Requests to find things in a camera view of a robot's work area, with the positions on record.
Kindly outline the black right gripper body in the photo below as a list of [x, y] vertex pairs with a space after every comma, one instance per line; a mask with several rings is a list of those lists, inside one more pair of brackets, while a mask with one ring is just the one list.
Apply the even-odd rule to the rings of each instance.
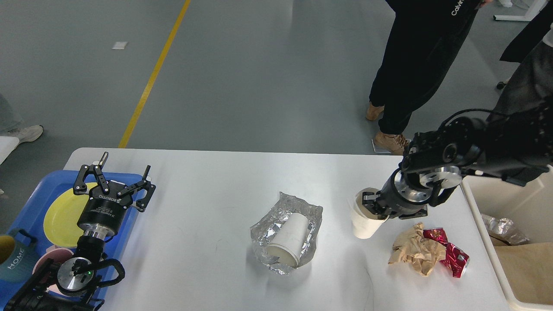
[[408, 184], [400, 169], [393, 171], [380, 191], [380, 207], [385, 217], [401, 220], [427, 216], [427, 203], [432, 190]]

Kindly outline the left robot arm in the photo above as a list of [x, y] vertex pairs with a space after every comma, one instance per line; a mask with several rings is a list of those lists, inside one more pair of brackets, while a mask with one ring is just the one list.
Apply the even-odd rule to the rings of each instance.
[[1, 249], [4, 311], [96, 311], [105, 288], [123, 280], [119, 262], [137, 212], [156, 189], [144, 175], [105, 173], [108, 153], [79, 171], [44, 177]]

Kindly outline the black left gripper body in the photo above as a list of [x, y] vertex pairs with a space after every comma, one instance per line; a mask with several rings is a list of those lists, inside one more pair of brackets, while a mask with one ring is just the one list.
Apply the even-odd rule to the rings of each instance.
[[87, 201], [77, 226], [83, 232], [100, 232], [104, 236], [116, 236], [126, 216], [127, 207], [132, 204], [132, 195], [117, 197], [122, 193], [125, 184], [118, 181], [109, 181], [109, 193], [103, 193], [103, 187], [97, 183], [87, 185], [89, 200]]

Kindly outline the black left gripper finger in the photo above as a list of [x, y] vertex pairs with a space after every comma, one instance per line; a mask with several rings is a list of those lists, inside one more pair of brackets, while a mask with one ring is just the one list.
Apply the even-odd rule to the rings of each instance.
[[85, 179], [88, 175], [93, 175], [95, 177], [95, 181], [98, 183], [98, 185], [102, 189], [102, 193], [107, 195], [108, 194], [108, 181], [105, 179], [102, 168], [108, 159], [108, 152], [104, 152], [102, 154], [101, 159], [99, 162], [95, 165], [82, 165], [77, 178], [75, 180], [75, 183], [73, 184], [73, 194], [75, 195], [83, 195], [88, 193], [88, 187], [86, 185]]
[[151, 166], [147, 165], [140, 181], [117, 191], [116, 199], [123, 209], [134, 207], [138, 212], [146, 211], [155, 191], [155, 185], [148, 179], [150, 169]]

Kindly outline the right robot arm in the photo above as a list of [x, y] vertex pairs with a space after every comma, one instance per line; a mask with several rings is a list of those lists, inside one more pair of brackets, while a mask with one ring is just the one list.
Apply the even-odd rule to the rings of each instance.
[[552, 97], [492, 122], [457, 112], [437, 130], [416, 133], [382, 189], [361, 192], [358, 211], [376, 220], [425, 217], [469, 175], [524, 187], [549, 171], [552, 132]]

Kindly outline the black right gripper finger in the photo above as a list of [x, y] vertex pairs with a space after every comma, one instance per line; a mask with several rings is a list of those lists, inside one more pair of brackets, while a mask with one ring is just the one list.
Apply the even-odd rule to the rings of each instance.
[[363, 192], [361, 195], [361, 211], [373, 220], [387, 220], [389, 214], [386, 213], [386, 207], [379, 203], [380, 192]]

